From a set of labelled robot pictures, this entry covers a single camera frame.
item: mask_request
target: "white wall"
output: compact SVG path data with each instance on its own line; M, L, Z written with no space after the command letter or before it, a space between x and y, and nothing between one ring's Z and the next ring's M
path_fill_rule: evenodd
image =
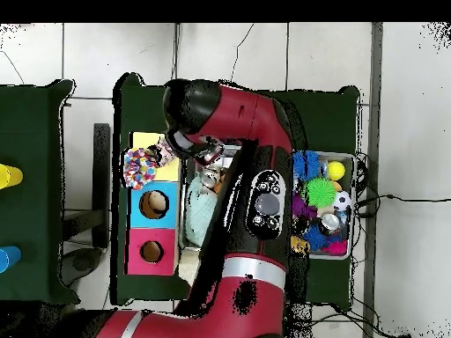
M379 193L451 197L451 48L418 23L384 23ZM451 202L382 201L375 309L384 331L450 338Z

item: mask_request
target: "yellow ball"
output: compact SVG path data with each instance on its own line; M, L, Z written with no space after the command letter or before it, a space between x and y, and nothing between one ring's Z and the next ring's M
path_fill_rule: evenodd
M332 161L329 162L328 171L331 180L340 180L344 175L344 166L340 162Z

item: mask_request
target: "blue spiky ball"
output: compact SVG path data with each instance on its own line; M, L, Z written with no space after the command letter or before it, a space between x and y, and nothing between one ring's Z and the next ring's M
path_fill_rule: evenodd
M314 151L297 151L292 159L295 178L308 181L319 175L320 159Z
M308 241L312 250L320 250L328 244L328 239L320 232L318 224L312 225L302 239Z

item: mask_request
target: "toy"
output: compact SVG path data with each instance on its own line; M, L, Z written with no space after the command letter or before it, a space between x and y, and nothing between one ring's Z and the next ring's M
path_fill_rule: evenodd
M221 190L222 184L224 183L224 177L225 177L225 175L222 175L221 179L219 180L219 182L213 188L213 192L216 193L217 195L219 194L219 191Z
M320 162L314 151L297 151L292 160L295 178L306 181L318 176Z
M17 167L0 164L0 189L17 186L22 179L23 174Z
M22 258L22 252L16 246L0 247L0 274L14 266Z
M308 205L316 206L318 209L330 205L335 198L336 190L330 182L323 178L310 180L302 188L302 198Z
M325 208L320 208L316 211L317 217L322 217L324 214L333 214L336 210L332 205L326 206Z
M340 191L336 192L336 197L334 202L332 203L334 209L337 211L346 211L346 209L351 207L351 198L348 192Z
M157 167L164 167L176 158L173 150L167 144L164 137L161 137L155 145L151 145L147 149L155 157Z
M330 236L340 228L340 219L334 214L324 214L318 227L324 236Z
M292 214L295 216L305 215L307 217L316 217L316 207L307 206L300 198L300 195L294 194L292 197Z
M330 244L333 244L334 242L338 242L338 241L342 241L342 240L343 240L342 234L339 231L338 233L335 233L335 234L327 237L328 243L326 244L326 246L329 246Z
M331 183L337 192L342 190L342 186L340 184L338 184L336 181L332 180Z
M312 223L312 220L305 215L300 215L298 217L294 217L292 221L292 229L295 234L298 236L302 236L307 232L308 227Z
M318 224L312 225L302 238L310 243L312 250L319 250L328 242L327 238L321 234Z
M205 188L213 189L220 181L221 169L216 165L208 165L200 172L201 182Z
M327 159L320 160L320 176L324 179L329 178L328 165L329 165L329 162Z
M307 254L310 251L310 244L297 236L291 238L292 250L298 254Z
M347 241L337 241L322 249L324 253L343 255L346 253Z
M209 189L203 190L201 178L196 176L187 191L187 239L202 246L218 197Z
M329 178L333 181L337 181L343 178L344 166L341 162L332 161L329 162Z
M340 219L340 225L343 228L348 222L348 213L346 211L337 211L334 212L335 216Z
M123 178L125 187L135 190L155 179L155 158L143 148L129 149L123 158Z

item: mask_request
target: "plush toy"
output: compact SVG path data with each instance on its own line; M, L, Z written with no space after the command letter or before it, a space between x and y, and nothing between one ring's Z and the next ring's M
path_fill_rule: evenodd
M319 175L320 161L314 151L297 151L292 160L295 178L306 181Z
M302 239L310 243L312 250L319 250L328 243L326 236L320 233L318 225L311 225L308 231L302 236Z
M332 206L337 211L346 211L346 209L351 207L351 198L348 192L340 191L336 192L336 197Z
M333 214L336 210L332 205L326 206L325 208L320 208L316 211L317 217L322 217L324 214Z
M344 255L347 250L347 241L337 241L322 249L322 252L332 255Z
M315 178L302 188L301 197L308 205L320 209L329 206L334 201L335 195L336 190L330 180Z
M316 217L316 207L307 206L306 203L300 198L300 195L293 194L292 214L295 216L305 215L307 217Z
M310 251L310 244L304 239L300 239L297 236L291 238L292 250L295 253L306 255Z
M338 184L336 181L332 180L331 182L337 192L342 190L342 186L340 184Z
M343 178L344 166L341 162L332 161L332 162L329 162L328 171L329 171L329 178L331 180L337 181L337 180L340 180Z

